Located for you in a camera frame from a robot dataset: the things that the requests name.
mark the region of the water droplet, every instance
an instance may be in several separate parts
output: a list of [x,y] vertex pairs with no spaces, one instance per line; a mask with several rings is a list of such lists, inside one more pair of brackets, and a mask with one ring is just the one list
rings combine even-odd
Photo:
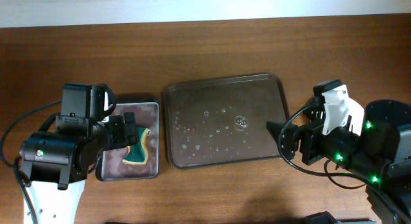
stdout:
[[241,116],[236,116],[236,118],[234,119],[234,121],[236,122],[236,124],[241,124]]

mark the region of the gray tray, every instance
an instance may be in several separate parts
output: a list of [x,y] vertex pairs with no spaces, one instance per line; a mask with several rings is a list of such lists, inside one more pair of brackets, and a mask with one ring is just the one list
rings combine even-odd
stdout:
[[148,128],[146,137],[148,160],[146,164],[126,164],[127,148],[104,151],[98,162],[96,177],[101,181],[130,180],[156,177],[159,172],[159,120],[160,109],[156,99],[134,99],[134,103],[118,103],[112,116],[134,112],[138,127]]
[[164,93],[169,162],[179,169],[278,157],[267,121],[285,122],[273,74],[172,85]]

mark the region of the green led light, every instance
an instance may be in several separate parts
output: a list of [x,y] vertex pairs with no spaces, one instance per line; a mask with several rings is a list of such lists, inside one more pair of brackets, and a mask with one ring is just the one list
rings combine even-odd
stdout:
[[366,129],[372,128],[371,122],[367,121],[367,123],[365,124],[365,128]]
[[37,156],[42,157],[44,155],[44,152],[42,150],[37,150]]
[[337,153],[337,156],[335,158],[339,161],[344,160],[344,158],[339,153]]
[[371,178],[371,182],[378,182],[378,177],[373,176],[373,177]]

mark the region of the yellow sponge edge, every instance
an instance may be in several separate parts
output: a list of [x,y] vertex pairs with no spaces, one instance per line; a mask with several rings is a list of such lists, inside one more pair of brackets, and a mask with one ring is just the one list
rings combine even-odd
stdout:
[[[131,164],[131,165],[142,165],[142,164],[146,164],[147,160],[148,160],[148,150],[147,150],[147,145],[146,145],[146,139],[147,139],[147,134],[150,132],[149,129],[146,128],[146,130],[144,130],[144,132],[141,134],[140,136],[140,144],[141,144],[141,148],[144,151],[144,162],[130,162],[128,160],[123,159],[123,162],[125,164]],[[131,151],[131,147],[127,146],[127,154],[129,154]]]

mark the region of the white wall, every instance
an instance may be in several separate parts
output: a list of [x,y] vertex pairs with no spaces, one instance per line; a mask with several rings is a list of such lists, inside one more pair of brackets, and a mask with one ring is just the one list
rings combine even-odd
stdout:
[[411,0],[0,0],[0,27],[411,12]]

